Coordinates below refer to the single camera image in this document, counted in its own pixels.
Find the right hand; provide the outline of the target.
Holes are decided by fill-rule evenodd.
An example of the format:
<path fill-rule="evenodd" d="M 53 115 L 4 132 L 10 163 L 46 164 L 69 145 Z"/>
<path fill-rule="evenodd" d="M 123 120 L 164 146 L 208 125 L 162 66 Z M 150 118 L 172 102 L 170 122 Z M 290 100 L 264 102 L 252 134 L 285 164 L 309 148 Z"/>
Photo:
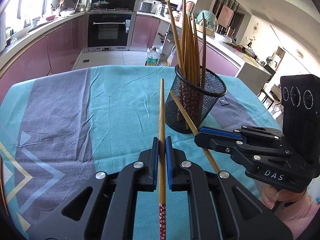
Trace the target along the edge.
<path fill-rule="evenodd" d="M 267 208 L 273 209 L 276 202 L 294 203 L 300 200 L 304 192 L 296 193 L 284 189 L 278 191 L 271 185 L 263 184 L 260 195 L 263 204 Z"/>

